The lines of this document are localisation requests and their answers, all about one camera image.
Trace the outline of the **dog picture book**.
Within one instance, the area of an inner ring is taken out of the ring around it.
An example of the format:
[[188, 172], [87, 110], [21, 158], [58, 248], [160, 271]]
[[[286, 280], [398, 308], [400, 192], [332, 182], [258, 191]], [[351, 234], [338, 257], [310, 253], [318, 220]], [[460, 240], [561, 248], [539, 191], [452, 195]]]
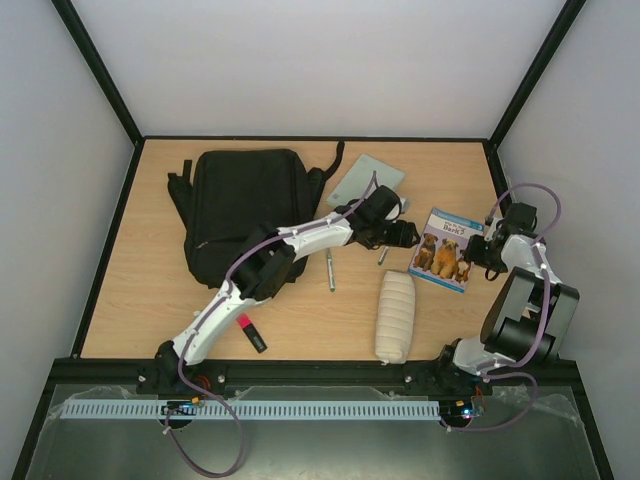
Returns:
[[484, 226], [433, 208], [408, 266], [408, 273], [458, 293], [466, 291], [472, 264], [464, 254], [472, 236]]

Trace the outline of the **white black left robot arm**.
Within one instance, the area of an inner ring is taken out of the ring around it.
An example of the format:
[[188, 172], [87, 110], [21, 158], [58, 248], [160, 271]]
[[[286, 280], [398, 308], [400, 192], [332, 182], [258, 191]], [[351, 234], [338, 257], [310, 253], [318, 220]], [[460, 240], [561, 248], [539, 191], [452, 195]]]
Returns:
[[217, 293], [192, 323], [162, 343], [154, 358], [159, 376], [173, 384], [186, 367], [203, 362], [228, 326], [246, 310], [274, 298], [294, 264], [326, 249], [359, 244], [412, 248], [419, 234], [401, 215], [406, 200], [371, 182], [363, 196], [331, 213], [290, 227], [259, 226], [242, 246]]

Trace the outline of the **black student backpack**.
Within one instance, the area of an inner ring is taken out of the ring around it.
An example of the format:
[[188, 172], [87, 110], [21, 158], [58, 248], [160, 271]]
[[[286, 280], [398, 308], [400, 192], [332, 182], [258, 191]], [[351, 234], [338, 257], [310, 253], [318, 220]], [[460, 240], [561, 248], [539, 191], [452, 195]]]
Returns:
[[185, 227], [188, 269], [218, 288], [242, 244], [264, 223], [289, 227], [314, 219], [325, 184], [339, 168], [345, 143], [330, 167], [306, 169], [290, 149], [215, 150], [186, 160], [168, 175], [167, 189]]

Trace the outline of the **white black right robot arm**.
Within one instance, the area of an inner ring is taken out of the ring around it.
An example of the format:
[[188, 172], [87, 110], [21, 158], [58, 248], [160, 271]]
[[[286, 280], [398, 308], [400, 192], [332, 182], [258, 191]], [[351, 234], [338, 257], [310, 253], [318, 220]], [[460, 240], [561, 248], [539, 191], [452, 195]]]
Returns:
[[504, 218], [486, 224], [488, 232], [470, 238], [463, 259], [483, 268], [490, 281], [501, 274], [507, 278], [480, 333], [443, 348], [436, 379], [450, 392], [471, 376], [554, 362], [580, 299], [578, 290], [552, 271], [546, 245], [534, 232], [535, 207], [514, 203]]

